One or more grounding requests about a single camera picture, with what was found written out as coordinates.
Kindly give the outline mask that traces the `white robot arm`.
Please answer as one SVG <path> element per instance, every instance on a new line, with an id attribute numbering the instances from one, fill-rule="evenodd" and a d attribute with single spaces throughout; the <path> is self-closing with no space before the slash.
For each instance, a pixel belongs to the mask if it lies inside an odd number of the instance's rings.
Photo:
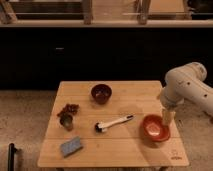
<path id="1" fill-rule="evenodd" d="M 163 125 L 170 125 L 176 114 L 175 108 L 185 99 L 213 115 L 213 87 L 204 83 L 206 77 L 207 70 L 199 62 L 175 67 L 165 74 L 166 85 L 159 94 Z"/>

